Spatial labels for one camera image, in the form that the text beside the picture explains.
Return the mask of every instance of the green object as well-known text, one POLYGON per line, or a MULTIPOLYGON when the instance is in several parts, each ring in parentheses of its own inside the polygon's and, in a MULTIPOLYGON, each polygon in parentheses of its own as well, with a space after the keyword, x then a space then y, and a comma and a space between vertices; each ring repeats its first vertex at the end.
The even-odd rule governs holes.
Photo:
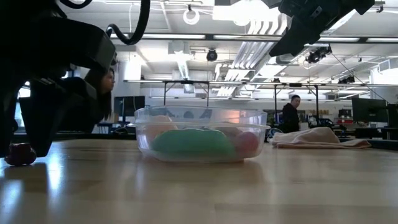
POLYGON ((233 156, 234 145, 221 131, 170 130, 157 136, 151 144, 157 152, 176 156, 233 156))

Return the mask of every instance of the man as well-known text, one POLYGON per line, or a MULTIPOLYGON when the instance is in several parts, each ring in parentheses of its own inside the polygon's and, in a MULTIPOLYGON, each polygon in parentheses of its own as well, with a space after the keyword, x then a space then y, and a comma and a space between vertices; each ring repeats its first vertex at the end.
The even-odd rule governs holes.
POLYGON ((292 96, 290 103, 284 106, 283 112, 283 132, 291 133, 300 130, 299 115, 297 114, 297 108, 300 106, 301 98, 298 95, 292 96))

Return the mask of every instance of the plastic container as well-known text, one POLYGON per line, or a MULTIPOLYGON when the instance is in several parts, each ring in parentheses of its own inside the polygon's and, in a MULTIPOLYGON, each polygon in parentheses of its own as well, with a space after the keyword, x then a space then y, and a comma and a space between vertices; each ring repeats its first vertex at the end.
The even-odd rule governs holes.
POLYGON ((135 113, 141 152, 168 162, 236 162, 258 156, 267 113, 196 106, 153 106, 135 113))

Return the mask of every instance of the towel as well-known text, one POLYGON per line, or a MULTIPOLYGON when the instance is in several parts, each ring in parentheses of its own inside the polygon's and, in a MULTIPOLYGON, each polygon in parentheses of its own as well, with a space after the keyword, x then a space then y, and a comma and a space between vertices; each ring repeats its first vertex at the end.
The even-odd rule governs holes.
POLYGON ((275 133, 271 140, 277 148, 289 149, 364 149, 371 147, 363 139, 340 142, 334 132, 327 127, 283 134, 275 133))

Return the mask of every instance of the table surface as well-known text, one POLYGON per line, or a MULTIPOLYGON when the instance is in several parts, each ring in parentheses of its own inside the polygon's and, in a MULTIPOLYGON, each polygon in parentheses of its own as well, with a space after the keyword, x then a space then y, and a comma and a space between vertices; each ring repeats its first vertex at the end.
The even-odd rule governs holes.
POLYGON ((234 164, 168 164, 135 141, 56 142, 0 162, 0 223, 398 223, 398 154, 272 149, 234 164))

